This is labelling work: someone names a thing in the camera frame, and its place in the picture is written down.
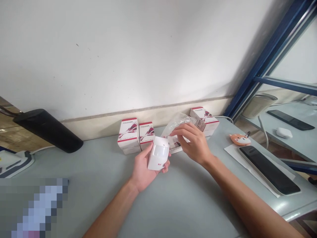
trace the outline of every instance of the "pixelated area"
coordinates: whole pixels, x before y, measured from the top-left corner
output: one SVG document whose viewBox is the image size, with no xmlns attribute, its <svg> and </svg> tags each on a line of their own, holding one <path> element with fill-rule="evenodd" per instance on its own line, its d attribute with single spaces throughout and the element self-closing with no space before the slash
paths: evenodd
<svg viewBox="0 0 317 238">
<path fill-rule="evenodd" d="M 67 194 L 67 178 L 0 179 L 0 237 L 51 237 Z"/>
</svg>

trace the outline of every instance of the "black smartphone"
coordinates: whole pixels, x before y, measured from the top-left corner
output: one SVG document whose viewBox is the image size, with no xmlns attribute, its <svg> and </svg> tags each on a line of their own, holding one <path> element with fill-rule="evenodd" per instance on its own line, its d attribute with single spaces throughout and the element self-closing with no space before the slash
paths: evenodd
<svg viewBox="0 0 317 238">
<path fill-rule="evenodd" d="M 240 147 L 239 152 L 274 190 L 284 195 L 300 192 L 300 188 L 253 146 Z"/>
<path fill-rule="evenodd" d="M 315 129 L 315 127 L 300 121 L 299 119 L 296 119 L 290 115 L 287 115 L 279 110 L 271 110 L 267 111 L 268 114 L 272 115 L 273 117 L 276 117 L 277 119 L 280 119 L 281 121 L 301 130 L 301 131 L 307 131 Z"/>
</svg>

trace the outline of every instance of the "black speaker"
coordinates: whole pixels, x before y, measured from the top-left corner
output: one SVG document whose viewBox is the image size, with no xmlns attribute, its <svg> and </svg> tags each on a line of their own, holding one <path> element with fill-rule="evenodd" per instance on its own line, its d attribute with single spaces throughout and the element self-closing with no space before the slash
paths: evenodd
<svg viewBox="0 0 317 238">
<path fill-rule="evenodd" d="M 13 121 L 67 153 L 79 150 L 84 143 L 44 109 L 19 114 Z"/>
</svg>

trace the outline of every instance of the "hand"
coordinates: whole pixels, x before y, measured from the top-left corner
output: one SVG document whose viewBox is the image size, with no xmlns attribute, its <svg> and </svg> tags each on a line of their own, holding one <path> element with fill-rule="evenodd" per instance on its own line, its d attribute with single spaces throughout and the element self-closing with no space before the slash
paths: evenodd
<svg viewBox="0 0 317 238">
<path fill-rule="evenodd" d="M 176 127 L 170 136 L 177 135 L 183 151 L 195 162 L 203 165 L 214 155 L 210 152 L 206 137 L 193 123 L 185 123 Z"/>
<path fill-rule="evenodd" d="M 158 175 L 160 172 L 148 169 L 149 156 L 152 147 L 153 142 L 151 142 L 151 144 L 145 150 L 135 157 L 134 168 L 130 181 L 136 186 L 139 192 L 142 192 L 144 189 L 146 189 L 147 186 L 155 179 L 156 175 Z M 164 164 L 164 168 L 161 170 L 163 174 L 168 171 L 169 164 L 170 161 L 167 160 L 167 162 Z"/>
</svg>

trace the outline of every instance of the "orange fox figurine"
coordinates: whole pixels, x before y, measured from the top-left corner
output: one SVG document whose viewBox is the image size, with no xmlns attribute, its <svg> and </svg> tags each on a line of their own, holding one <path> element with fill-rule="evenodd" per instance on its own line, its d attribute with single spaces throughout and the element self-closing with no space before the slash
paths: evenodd
<svg viewBox="0 0 317 238">
<path fill-rule="evenodd" d="M 233 143 L 239 146 L 251 145 L 251 140 L 249 139 L 249 132 L 246 135 L 233 134 L 230 138 Z"/>
</svg>

